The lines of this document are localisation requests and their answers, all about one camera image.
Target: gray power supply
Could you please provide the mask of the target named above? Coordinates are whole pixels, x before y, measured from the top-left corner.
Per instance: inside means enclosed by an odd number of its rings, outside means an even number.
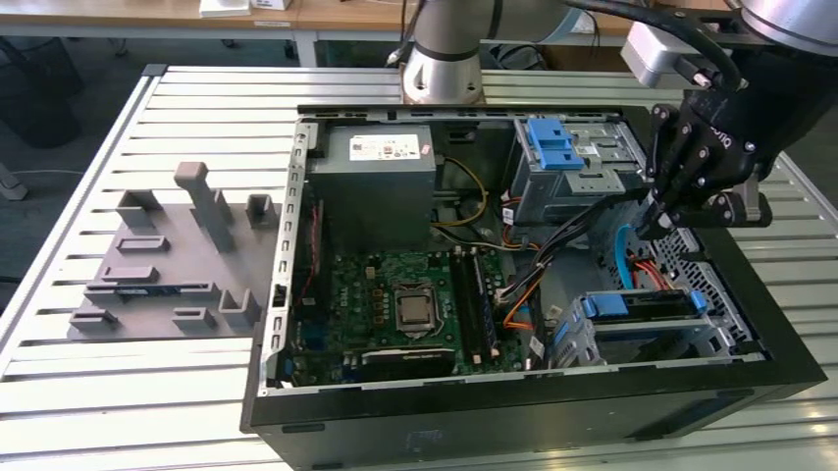
[[[334,252],[424,249],[436,173],[430,128],[336,127],[326,142],[309,181]]]

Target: label sticker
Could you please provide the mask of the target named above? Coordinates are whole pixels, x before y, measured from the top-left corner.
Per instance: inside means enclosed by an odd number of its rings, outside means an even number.
[[[511,226],[515,223],[515,209],[502,208],[501,215],[502,215],[502,224],[505,224],[507,226]]]
[[[416,134],[364,134],[349,139],[349,160],[418,159]]]
[[[532,350],[535,355],[537,355],[537,358],[544,357],[544,344],[535,338],[535,336],[528,338],[528,349]]]
[[[290,27],[290,23],[288,22],[252,22],[252,25],[262,27]]]
[[[580,154],[589,154],[589,155],[597,154],[595,145],[577,145],[576,152]]]
[[[148,294],[148,290],[146,289],[140,289],[140,288],[117,289],[116,290],[116,294],[141,294],[141,295],[145,295],[145,294]]]

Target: sheet metal panel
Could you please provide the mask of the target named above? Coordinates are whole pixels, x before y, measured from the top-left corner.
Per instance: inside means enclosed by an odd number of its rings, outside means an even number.
[[[118,225],[122,189],[150,187],[162,202],[185,202],[169,171],[201,160],[229,202],[244,202],[253,188],[281,202],[297,104],[397,103],[397,77],[170,67],[160,83],[142,82],[0,321],[0,331],[15,324],[0,352],[3,471],[289,469],[238,432],[248,339],[67,343],[66,321]],[[486,72],[485,85],[490,103],[649,106],[679,99],[619,74]],[[744,459],[765,469],[838,467],[838,222],[791,162],[783,157],[777,166],[763,185],[775,225],[732,233],[829,381],[676,441],[473,458],[434,463],[437,469],[704,471]]]

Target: gray holder block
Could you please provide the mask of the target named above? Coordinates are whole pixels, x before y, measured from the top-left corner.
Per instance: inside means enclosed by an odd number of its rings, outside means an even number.
[[[102,280],[116,283],[153,283],[160,277],[157,269],[145,267],[106,267]]]
[[[221,301],[218,302],[218,314],[224,316],[226,324],[234,330],[246,330],[257,322],[261,309],[252,297],[249,289],[244,290],[241,305],[236,303],[233,295],[229,291],[221,292]]]
[[[165,252],[169,247],[169,241],[161,235],[134,235],[121,238],[116,243],[120,253]]]
[[[116,287],[114,282],[88,283],[83,297],[96,305],[121,303],[121,296],[116,294]]]
[[[83,334],[106,334],[116,330],[118,321],[105,309],[81,308],[69,318],[69,325]]]
[[[242,293],[250,289],[257,304],[265,305],[270,292],[265,274],[272,271],[277,229],[254,230],[246,205],[229,204],[232,222],[226,227],[236,250],[218,254],[204,228],[194,224],[192,208],[192,204],[164,204],[160,211],[146,211],[153,227],[120,226],[82,303],[83,307],[105,309],[118,327],[112,332],[92,333],[67,325],[69,339],[236,338],[250,334],[245,314],[232,316],[233,322],[241,317],[244,322],[230,326],[217,312],[221,291],[228,290],[236,301],[244,301]],[[154,267],[158,278],[152,283],[106,282],[105,269],[112,267]],[[182,330],[173,322],[173,310],[201,307],[214,320],[214,329]]]
[[[180,162],[174,170],[174,183],[185,190],[194,205],[193,215],[220,253],[236,249],[228,224],[232,221],[229,205],[220,191],[206,185],[209,170],[202,162]]]
[[[154,223],[148,212],[161,209],[162,207],[150,190],[125,191],[118,199],[118,204],[116,204],[116,213],[130,229],[153,228]]]
[[[218,323],[205,307],[178,307],[172,322],[184,334],[201,334],[216,330]]]
[[[180,296],[184,299],[194,300],[194,301],[214,301],[221,296],[221,291],[218,290],[218,286],[212,282],[198,282],[205,283],[208,285],[206,288],[185,288],[180,291]]]
[[[278,227],[278,215],[269,194],[248,196],[244,212],[252,229],[274,229]]]

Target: yellow wire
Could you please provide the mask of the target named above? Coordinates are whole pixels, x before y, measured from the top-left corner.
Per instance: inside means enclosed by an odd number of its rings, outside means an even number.
[[[482,186],[482,182],[480,181],[480,179],[476,177],[476,175],[473,175],[473,172],[470,172],[470,170],[468,170],[468,168],[464,165],[461,165],[461,162],[458,162],[456,159],[452,159],[450,157],[445,157],[445,160],[448,162],[452,162],[458,167],[458,169],[462,170],[468,174],[468,176],[470,177],[470,179],[473,180],[473,182],[476,183],[476,185],[480,188],[480,197],[481,197],[482,201],[480,202],[480,209],[473,214],[473,216],[470,216],[469,218],[461,219],[458,221],[449,221],[446,223],[432,223],[430,226],[433,226],[434,228],[448,228],[448,227],[452,227],[452,226],[464,226],[469,222],[472,222],[476,219],[478,219],[480,216],[482,216],[482,213],[485,212],[485,206],[488,205],[488,197],[485,195],[485,187]]]

